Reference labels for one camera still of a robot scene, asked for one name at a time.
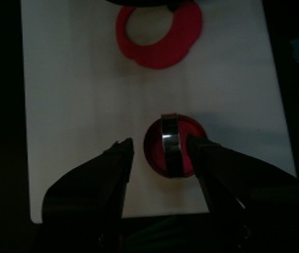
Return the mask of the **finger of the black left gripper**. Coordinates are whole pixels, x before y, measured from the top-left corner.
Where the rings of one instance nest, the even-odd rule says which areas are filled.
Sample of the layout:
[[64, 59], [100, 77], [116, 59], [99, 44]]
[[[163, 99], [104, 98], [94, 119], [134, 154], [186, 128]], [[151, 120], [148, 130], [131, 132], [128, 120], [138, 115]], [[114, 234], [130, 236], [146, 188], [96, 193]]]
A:
[[167, 5], [167, 10], [170, 12], [175, 12], [178, 9], [181, 9], [187, 4], [194, 4], [194, 3], [195, 3], [195, 0], [178, 0], [177, 2], [170, 3]]
[[128, 7], [156, 7], [167, 5], [170, 0], [106, 0], [116, 5]]

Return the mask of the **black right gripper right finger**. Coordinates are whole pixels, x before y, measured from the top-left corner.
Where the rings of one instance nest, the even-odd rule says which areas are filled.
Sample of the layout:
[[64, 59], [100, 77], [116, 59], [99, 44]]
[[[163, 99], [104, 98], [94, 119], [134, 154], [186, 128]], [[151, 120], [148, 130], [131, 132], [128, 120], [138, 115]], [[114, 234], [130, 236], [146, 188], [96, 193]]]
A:
[[299, 179], [206, 137], [186, 146], [219, 253], [299, 253]]

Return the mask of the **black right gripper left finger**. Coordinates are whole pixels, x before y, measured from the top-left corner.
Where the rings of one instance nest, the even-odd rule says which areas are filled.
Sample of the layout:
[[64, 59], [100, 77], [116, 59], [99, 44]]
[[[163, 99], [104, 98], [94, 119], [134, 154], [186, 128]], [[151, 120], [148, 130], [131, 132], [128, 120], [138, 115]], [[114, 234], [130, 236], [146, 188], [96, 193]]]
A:
[[131, 139], [115, 142], [51, 185], [35, 253], [118, 253], [134, 155]]

